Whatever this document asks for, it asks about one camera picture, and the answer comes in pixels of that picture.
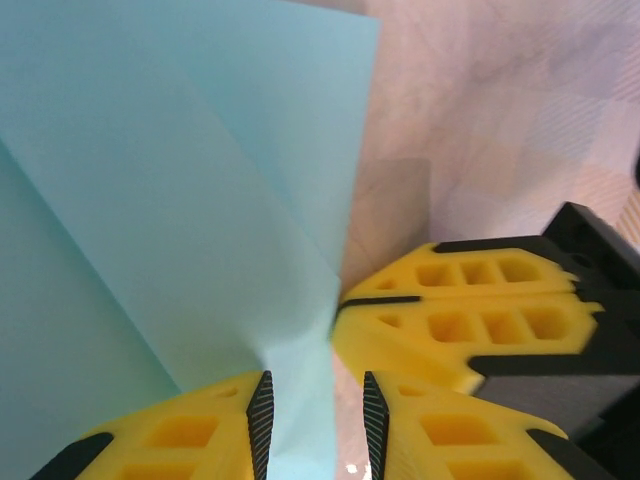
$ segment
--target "yellow 3d-printed part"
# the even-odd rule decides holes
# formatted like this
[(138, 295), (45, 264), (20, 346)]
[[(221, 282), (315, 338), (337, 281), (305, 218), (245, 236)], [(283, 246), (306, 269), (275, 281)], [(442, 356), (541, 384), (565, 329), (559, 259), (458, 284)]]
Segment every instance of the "yellow 3d-printed part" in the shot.
[(578, 354), (600, 310), (569, 293), (358, 305), (340, 311), (332, 341), (356, 379), (367, 370), (403, 372), (472, 393), (483, 377), (470, 358)]
[(518, 248), (456, 253), (427, 244), (354, 287), (342, 302), (358, 298), (419, 295), (428, 299), (573, 292), (571, 273)]
[(553, 424), (406, 375), (367, 375), (374, 480), (571, 480), (527, 433)]
[[(107, 423), (87, 436), (109, 432), (113, 440), (77, 478), (252, 480), (255, 466), (256, 479), (263, 479), (273, 422), (269, 404), (270, 374), (253, 372)], [(251, 406), (259, 417), (252, 418)]]

